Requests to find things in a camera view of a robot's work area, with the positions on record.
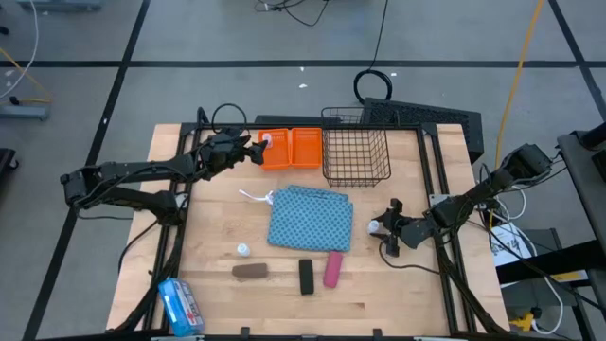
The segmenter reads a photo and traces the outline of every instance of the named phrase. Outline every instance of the blue cloth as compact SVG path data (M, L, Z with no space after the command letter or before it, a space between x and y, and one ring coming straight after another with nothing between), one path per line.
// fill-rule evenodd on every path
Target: blue cloth
M267 242L312 251L349 251L353 204L345 194L288 186L274 196Z

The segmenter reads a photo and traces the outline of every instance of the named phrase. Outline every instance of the yellow cable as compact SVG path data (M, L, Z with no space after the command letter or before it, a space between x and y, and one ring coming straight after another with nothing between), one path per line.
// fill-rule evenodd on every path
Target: yellow cable
M19 64L12 59L12 57L10 56L10 54L4 50L4 48L0 47L0 53L2 53L14 66L17 70L19 70L19 72L21 72L22 74L25 74L25 76L27 77L28 80L30 80L32 83L34 83L34 85L36 85L42 92L45 93L47 99L19 99L20 101L30 101L30 102L40 102L40 103L50 103L52 102L52 95L50 94L50 92L48 92L48 90L46 90L40 83L38 83L38 81L36 81L32 76L30 76L28 73L26 73L26 71L21 68L21 66L19 66Z
M539 0L539 2L537 3L537 7L534 9L534 14L532 15L530 26L528 27L528 31L526 32L526 39L524 40L524 46L522 47L522 54L520 55L518 68L515 71L515 78L513 79L511 90L509 90L508 103L505 105L505 111L503 112L503 117L501 118L501 127L499 128L499 135L496 139L496 155L494 156L495 169L499 168L499 160L501 159L501 143L503 142L503 132L505 130L505 123L508 121L509 110L511 109L511 102L513 100L513 97L515 96L515 92L518 90L518 83L520 81L520 76L522 75L522 66L524 66L524 60L526 59L526 52L528 51L528 45L530 43L530 38L532 37L532 32L534 31L534 27L537 24L537 19L539 19L539 14L541 14L543 1L544 0ZM492 228L492 212L490 213L489 218L489 228Z

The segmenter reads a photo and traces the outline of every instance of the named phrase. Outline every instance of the pink object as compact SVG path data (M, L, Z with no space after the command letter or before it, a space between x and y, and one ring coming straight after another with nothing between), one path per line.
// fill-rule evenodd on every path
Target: pink object
M342 261L342 254L336 251L329 252L329 261L326 262L326 271L324 271L324 286L329 288L334 288L337 286Z

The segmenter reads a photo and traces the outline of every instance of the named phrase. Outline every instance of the blue towel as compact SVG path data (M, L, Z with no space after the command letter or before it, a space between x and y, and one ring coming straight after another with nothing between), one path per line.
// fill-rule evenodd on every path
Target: blue towel
M349 251L353 204L345 194L288 186L274 196L267 242L312 251Z

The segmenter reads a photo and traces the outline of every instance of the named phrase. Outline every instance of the brown eraser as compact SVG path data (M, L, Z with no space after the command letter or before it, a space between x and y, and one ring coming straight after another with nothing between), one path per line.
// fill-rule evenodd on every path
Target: brown eraser
M266 263L236 265L231 269L231 274L237 278L266 278L267 273Z

